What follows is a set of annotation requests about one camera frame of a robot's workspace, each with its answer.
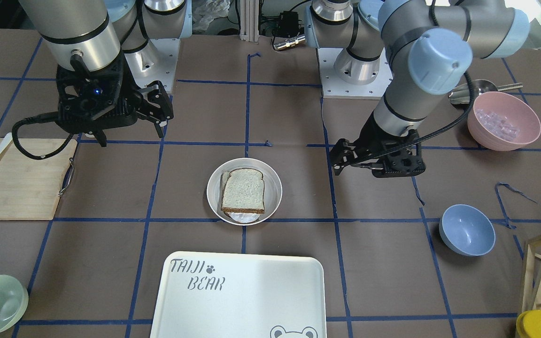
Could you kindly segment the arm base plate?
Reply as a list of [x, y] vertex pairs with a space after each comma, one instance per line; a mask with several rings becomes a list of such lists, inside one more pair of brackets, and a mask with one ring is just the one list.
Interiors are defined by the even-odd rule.
[[155, 39], [140, 51], [125, 53], [135, 83], [145, 88], [153, 81], [161, 81], [167, 94], [172, 94], [181, 40]]
[[385, 50], [370, 62], [352, 58], [344, 48], [319, 48], [317, 56], [325, 99], [377, 100], [393, 78]]

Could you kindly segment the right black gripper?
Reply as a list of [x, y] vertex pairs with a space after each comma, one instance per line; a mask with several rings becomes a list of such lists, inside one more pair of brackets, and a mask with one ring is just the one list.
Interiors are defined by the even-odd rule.
[[163, 138], [163, 127], [174, 118], [163, 83], [154, 80], [139, 87], [123, 55], [101, 70], [90, 71], [88, 77], [58, 66], [55, 79], [59, 94], [56, 124], [71, 134], [92, 135], [101, 147], [107, 146], [105, 129], [131, 126], [139, 119], [151, 122], [157, 136]]

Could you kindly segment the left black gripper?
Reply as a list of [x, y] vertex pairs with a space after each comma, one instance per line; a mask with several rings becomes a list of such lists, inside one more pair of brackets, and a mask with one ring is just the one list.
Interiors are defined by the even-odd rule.
[[371, 169], [377, 178], [418, 176], [425, 172], [421, 145], [404, 144], [417, 141], [416, 129], [394, 136], [382, 130], [372, 115], [361, 130], [358, 139], [351, 143], [340, 138], [329, 151], [333, 175], [339, 176], [347, 166]]

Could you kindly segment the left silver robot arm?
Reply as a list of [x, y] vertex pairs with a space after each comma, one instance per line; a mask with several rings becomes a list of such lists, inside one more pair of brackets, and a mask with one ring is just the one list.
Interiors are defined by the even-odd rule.
[[470, 109], [441, 129], [419, 136], [418, 127], [468, 74], [474, 58], [504, 58], [525, 43], [530, 21], [503, 0], [314, 0], [305, 19], [306, 43], [340, 48], [336, 67], [352, 84], [354, 67], [377, 70], [385, 55], [392, 73], [378, 104], [354, 142], [339, 139], [329, 152], [333, 173], [370, 169], [377, 178], [417, 176], [426, 169], [421, 144], [464, 121]]

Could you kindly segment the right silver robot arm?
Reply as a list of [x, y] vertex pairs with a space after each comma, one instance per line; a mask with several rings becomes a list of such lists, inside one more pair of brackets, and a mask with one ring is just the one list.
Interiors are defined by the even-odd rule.
[[83, 133], [107, 145], [105, 130], [153, 124], [163, 138], [173, 117], [165, 66], [155, 39], [190, 37], [190, 0], [22, 0], [21, 6], [57, 62], [57, 109], [12, 128], [54, 123], [69, 137]]

